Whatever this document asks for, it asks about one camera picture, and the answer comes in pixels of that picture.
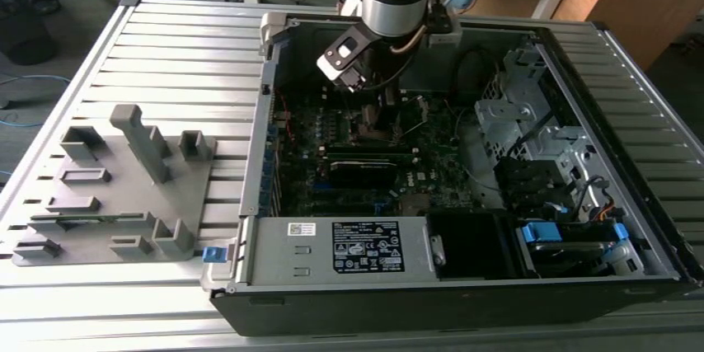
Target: motherboard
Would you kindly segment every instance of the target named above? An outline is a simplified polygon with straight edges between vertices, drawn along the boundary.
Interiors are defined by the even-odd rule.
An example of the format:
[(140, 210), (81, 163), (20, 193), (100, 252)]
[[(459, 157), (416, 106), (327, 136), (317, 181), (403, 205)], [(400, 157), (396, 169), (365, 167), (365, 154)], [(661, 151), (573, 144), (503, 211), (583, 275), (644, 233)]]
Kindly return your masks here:
[(400, 91), (391, 115), (379, 97), (329, 87), (276, 94), (280, 216), (416, 216), (473, 206), (457, 138), (469, 109), (431, 92)]

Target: power supply label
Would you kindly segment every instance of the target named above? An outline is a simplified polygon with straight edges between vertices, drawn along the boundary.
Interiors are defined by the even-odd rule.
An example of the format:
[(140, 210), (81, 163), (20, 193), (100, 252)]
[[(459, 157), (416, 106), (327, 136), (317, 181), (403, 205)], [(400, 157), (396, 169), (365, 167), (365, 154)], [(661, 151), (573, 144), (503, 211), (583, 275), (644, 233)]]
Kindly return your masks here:
[(339, 274), (403, 272), (399, 222), (332, 223), (332, 255)]

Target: black waste basket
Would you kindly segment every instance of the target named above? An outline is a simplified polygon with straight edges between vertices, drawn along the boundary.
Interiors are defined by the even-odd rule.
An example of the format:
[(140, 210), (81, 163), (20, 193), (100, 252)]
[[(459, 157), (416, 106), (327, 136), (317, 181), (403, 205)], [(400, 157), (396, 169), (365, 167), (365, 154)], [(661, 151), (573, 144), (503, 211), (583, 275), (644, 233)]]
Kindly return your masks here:
[(9, 61), (33, 65), (56, 55), (41, 14), (59, 9), (59, 0), (0, 0), (0, 52)]

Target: aluminum extrusion table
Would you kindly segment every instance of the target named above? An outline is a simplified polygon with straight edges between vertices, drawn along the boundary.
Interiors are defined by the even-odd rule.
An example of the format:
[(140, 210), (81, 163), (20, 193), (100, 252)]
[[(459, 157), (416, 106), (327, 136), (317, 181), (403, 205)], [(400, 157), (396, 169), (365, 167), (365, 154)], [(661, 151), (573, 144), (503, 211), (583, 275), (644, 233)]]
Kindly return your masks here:
[[(144, 119), (159, 125), (164, 135), (200, 129), (217, 138), (197, 244), (235, 236), (260, 87), (260, 19), (271, 11), (333, 13), (319, 7), (129, 1), (123, 1), (109, 19), (3, 191), (4, 350), (409, 350), (499, 341), (520, 350), (544, 349), (547, 345), (592, 349), (599, 342), (609, 348), (659, 348), (667, 342), (671, 348), (673, 343), (701, 339), (701, 293), (667, 303), (629, 307), (575, 325), (248, 339), (232, 331), (211, 306), (208, 294), (199, 286), (197, 257), (173, 263), (15, 267), (9, 259), (13, 241), (25, 233), (25, 214), (37, 205), (33, 199), (51, 187), (48, 179), (60, 163), (56, 157), (63, 154), (60, 135), (69, 125), (91, 125), (101, 133), (117, 134), (108, 122), (116, 103), (137, 103)], [(612, 35), (585, 23), (475, 20), (509, 21), (553, 30), (651, 187), (693, 244), (695, 253), (704, 259), (701, 145)], [(655, 336), (663, 333), (677, 334)], [(555, 339), (560, 341), (545, 344)], [(20, 341), (29, 343), (12, 344)]]

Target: blue plastic tab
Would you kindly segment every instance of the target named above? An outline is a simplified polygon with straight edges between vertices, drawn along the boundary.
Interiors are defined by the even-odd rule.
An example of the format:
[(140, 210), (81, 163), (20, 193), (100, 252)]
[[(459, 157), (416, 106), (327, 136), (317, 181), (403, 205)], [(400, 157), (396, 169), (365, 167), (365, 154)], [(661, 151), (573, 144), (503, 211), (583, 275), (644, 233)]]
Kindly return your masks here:
[(628, 239), (628, 230), (621, 223), (613, 224), (613, 231), (616, 232), (620, 241), (625, 241)]
[(228, 248), (208, 246), (203, 249), (204, 263), (227, 263), (228, 262)]
[(555, 202), (545, 202), (545, 204), (555, 208), (555, 210), (561, 214), (565, 214), (569, 211), (567, 207), (561, 206), (560, 204), (556, 204)]
[(521, 227), (525, 242), (560, 242), (563, 236), (553, 222), (532, 222)]

